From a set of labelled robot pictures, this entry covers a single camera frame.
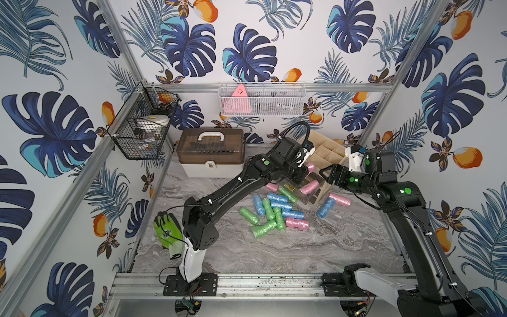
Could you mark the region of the clear top drawer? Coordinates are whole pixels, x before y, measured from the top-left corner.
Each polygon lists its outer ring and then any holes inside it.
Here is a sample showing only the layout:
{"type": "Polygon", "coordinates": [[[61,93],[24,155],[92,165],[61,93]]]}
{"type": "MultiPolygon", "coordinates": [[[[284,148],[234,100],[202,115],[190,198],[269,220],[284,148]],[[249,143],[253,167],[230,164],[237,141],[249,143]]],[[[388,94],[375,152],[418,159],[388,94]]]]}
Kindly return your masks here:
{"type": "Polygon", "coordinates": [[[313,177],[313,175],[305,178],[301,184],[295,184],[291,180],[282,181],[282,186],[290,191],[290,193],[304,205],[308,203],[315,204],[317,202],[322,184],[323,179],[320,177],[313,177]]]}

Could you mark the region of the beige drawer organizer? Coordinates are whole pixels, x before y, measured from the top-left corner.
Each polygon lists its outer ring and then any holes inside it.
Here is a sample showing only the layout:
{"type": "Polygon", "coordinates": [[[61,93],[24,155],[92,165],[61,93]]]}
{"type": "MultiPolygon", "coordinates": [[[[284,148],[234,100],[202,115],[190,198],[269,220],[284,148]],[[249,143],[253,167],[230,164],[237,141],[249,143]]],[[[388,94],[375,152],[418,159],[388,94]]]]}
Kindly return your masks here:
{"type": "Polygon", "coordinates": [[[346,147],[314,130],[310,132],[309,141],[313,143],[315,152],[305,162],[305,166],[314,166],[314,170],[302,181],[301,187],[307,186],[313,181],[317,181],[319,186],[314,189],[312,194],[308,194],[308,201],[313,205],[318,205],[322,200],[326,201],[331,185],[328,184],[319,172],[334,164],[342,164],[346,161],[346,147]]]}

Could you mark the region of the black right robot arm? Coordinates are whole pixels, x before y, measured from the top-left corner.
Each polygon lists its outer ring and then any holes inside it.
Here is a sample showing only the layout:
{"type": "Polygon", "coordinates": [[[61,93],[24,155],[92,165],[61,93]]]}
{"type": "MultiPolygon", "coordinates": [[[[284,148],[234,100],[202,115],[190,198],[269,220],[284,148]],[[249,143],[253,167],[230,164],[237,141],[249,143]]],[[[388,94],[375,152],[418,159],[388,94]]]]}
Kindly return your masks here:
{"type": "Polygon", "coordinates": [[[403,286],[373,269],[358,269],[356,285],[398,308],[402,316],[486,316],[488,305],[468,291],[432,230],[426,202],[413,182],[397,179],[396,156],[390,151],[346,150],[346,166],[320,170],[327,183],[354,194],[368,194],[394,226],[417,282],[403,286]]]}

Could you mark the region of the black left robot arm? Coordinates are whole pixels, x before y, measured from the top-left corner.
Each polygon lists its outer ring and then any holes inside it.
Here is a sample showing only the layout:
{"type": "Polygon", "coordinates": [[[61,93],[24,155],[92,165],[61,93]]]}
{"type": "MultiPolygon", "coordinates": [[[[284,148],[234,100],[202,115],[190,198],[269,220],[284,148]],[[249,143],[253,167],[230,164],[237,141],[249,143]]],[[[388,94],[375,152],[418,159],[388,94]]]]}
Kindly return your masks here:
{"type": "Polygon", "coordinates": [[[166,284],[169,293],[186,296],[196,292],[203,274],[205,253],[219,239],[216,224],[223,215],[268,183],[285,178],[301,183],[308,174],[304,163],[314,151],[307,137],[302,143],[283,137],[267,153],[249,158],[240,174],[214,193],[200,199],[187,199],[182,206],[182,262],[176,270],[176,280],[166,284]]]}

